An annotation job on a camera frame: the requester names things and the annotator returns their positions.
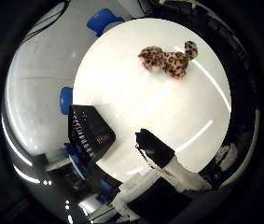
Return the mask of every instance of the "chair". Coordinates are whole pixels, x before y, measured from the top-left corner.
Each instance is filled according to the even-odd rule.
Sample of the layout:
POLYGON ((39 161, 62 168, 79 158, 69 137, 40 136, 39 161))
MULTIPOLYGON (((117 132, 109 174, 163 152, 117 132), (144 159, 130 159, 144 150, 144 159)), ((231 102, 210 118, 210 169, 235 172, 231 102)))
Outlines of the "chair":
POLYGON ((96 36, 99 37, 103 34, 104 28, 109 23, 115 21, 123 21, 123 19, 121 17, 116 17, 110 9, 104 8, 89 19, 87 27, 94 31, 96 36))
POLYGON ((69 105, 73 103, 73 88, 63 87, 60 91, 60 109, 63 115, 68 115, 69 105))

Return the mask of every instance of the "white tabletop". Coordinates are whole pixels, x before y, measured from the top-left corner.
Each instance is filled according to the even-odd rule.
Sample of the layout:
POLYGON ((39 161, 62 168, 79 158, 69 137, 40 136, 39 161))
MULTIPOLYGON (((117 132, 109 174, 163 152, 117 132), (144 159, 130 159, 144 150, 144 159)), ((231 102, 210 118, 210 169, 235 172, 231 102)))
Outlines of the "white tabletop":
POLYGON ((97 164, 120 181, 149 169, 134 147, 141 128, 198 173, 221 146, 231 110, 229 83, 212 49, 188 28, 159 19, 127 21, 98 38, 76 73, 73 103, 94 105, 115 132, 116 142, 97 164), (158 69, 148 73, 137 57, 148 46, 184 50, 187 40, 199 55, 183 80, 158 69))

